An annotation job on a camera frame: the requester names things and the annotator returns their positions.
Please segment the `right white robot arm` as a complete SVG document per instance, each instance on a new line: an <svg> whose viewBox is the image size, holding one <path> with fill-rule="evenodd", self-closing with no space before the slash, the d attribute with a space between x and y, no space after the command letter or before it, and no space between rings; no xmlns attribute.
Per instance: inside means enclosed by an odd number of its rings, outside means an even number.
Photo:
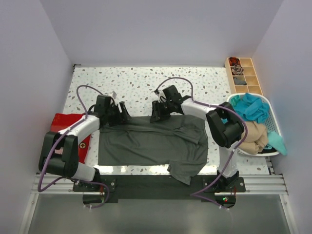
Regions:
<svg viewBox="0 0 312 234"><path fill-rule="evenodd" d="M243 121L230 103L220 105L196 101L192 96L182 96L174 85L156 89L158 100L152 102L150 122L167 120L172 113L191 115L207 121L214 142L220 147L217 186L227 192L239 177L237 168L237 144L245 130Z"/></svg>

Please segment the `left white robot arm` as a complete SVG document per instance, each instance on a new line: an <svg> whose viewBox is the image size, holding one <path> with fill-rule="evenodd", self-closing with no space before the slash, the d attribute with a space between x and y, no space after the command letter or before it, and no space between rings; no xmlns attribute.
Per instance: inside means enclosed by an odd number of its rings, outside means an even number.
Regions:
<svg viewBox="0 0 312 234"><path fill-rule="evenodd" d="M83 180L89 191L98 190L101 179L96 176L95 168L79 162L79 145L105 125L115 126L130 120L124 101L116 103L111 96L99 95L93 112L83 114L78 121L62 130L46 133L39 159L41 174Z"/></svg>

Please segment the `dark grey t shirt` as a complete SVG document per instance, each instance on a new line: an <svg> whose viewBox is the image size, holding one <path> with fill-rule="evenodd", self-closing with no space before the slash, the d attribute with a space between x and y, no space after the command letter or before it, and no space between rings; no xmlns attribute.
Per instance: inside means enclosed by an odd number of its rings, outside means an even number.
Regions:
<svg viewBox="0 0 312 234"><path fill-rule="evenodd" d="M167 164L170 175L187 185L207 156L205 121L190 115L153 123L149 117L134 117L123 125L104 126L99 134L100 166Z"/></svg>

